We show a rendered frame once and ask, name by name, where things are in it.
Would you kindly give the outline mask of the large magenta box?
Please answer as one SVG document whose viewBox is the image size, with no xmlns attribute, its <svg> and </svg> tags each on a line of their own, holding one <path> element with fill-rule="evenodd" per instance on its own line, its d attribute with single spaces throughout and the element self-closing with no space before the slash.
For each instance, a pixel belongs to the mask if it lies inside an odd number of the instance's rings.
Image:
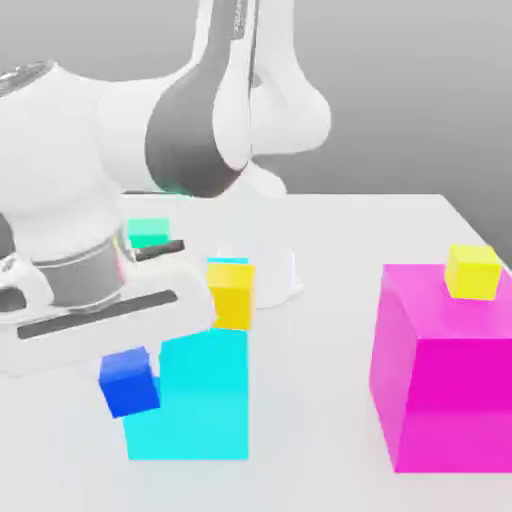
<svg viewBox="0 0 512 512">
<path fill-rule="evenodd" d="M 512 276 L 452 298 L 441 264 L 383 267 L 369 386 L 397 473 L 512 473 Z"/>
</svg>

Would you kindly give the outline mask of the large cyan box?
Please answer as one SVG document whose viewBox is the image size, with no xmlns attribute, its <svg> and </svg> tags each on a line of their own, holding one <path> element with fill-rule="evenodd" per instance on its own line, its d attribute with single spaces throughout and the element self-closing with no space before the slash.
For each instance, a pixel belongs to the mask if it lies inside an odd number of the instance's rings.
<svg viewBox="0 0 512 512">
<path fill-rule="evenodd" d="M 250 264 L 228 257 L 210 262 Z M 213 326 L 162 344 L 160 407 L 123 420 L 129 459 L 248 458 L 249 330 Z"/>
</svg>

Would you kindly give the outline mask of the small golden yellow cube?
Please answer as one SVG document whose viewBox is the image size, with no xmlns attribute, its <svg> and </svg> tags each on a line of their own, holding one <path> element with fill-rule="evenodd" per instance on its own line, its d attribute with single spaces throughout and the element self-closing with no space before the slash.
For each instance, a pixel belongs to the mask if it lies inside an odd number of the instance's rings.
<svg viewBox="0 0 512 512">
<path fill-rule="evenodd" d="M 210 262 L 207 282 L 216 311 L 215 328 L 248 331 L 253 312 L 255 267 Z"/>
</svg>

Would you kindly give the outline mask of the small lemon yellow cube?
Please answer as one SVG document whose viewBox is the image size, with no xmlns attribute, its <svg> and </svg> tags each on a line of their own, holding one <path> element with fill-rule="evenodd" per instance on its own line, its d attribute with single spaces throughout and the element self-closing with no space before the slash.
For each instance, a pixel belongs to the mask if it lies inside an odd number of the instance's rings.
<svg viewBox="0 0 512 512">
<path fill-rule="evenodd" d="M 502 272 L 490 245 L 450 246 L 444 279 L 454 299 L 493 301 Z"/>
</svg>

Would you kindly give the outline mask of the small green cube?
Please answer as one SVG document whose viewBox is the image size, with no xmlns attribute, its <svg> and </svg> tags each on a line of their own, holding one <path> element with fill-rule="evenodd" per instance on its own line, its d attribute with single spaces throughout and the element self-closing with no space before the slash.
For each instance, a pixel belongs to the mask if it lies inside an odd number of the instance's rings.
<svg viewBox="0 0 512 512">
<path fill-rule="evenodd" d="M 170 241 L 170 224 L 167 218 L 130 218 L 127 236 L 134 249 L 163 245 Z"/>
</svg>

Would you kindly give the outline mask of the small blue cube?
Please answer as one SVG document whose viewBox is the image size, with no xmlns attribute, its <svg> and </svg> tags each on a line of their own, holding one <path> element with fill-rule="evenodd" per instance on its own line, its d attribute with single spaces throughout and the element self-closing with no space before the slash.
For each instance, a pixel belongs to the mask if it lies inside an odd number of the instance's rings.
<svg viewBox="0 0 512 512">
<path fill-rule="evenodd" d="M 99 386 L 113 418 L 160 407 L 160 397 L 144 347 L 104 356 Z"/>
</svg>

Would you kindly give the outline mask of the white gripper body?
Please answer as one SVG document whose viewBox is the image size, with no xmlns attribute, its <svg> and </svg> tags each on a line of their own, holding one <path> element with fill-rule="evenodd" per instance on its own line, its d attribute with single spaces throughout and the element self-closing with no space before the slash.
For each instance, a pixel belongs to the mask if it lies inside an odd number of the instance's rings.
<svg viewBox="0 0 512 512">
<path fill-rule="evenodd" d="M 134 279 L 108 307 L 48 307 L 0 323 L 0 374 L 25 376 L 196 334 L 216 319 L 206 278 L 190 264 Z"/>
</svg>

